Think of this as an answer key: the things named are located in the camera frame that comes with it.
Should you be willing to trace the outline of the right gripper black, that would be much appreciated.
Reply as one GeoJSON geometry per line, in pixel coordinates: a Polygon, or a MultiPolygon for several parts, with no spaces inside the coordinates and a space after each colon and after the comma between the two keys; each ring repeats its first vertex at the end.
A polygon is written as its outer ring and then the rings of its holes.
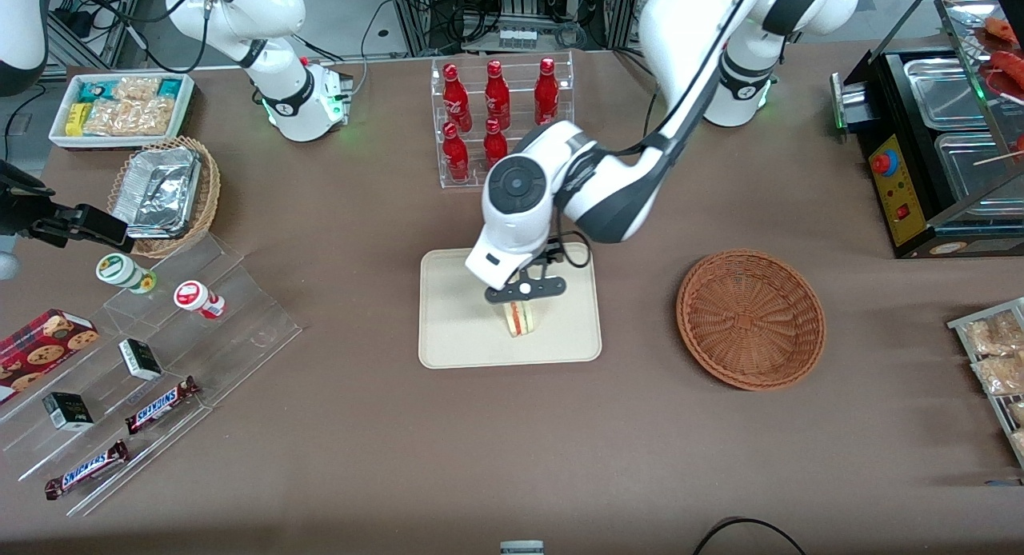
{"type": "Polygon", "coordinates": [[[54,234],[36,230],[35,224],[54,213],[51,198],[55,191],[9,162],[1,162],[1,234],[37,239],[53,246],[54,234]]]}

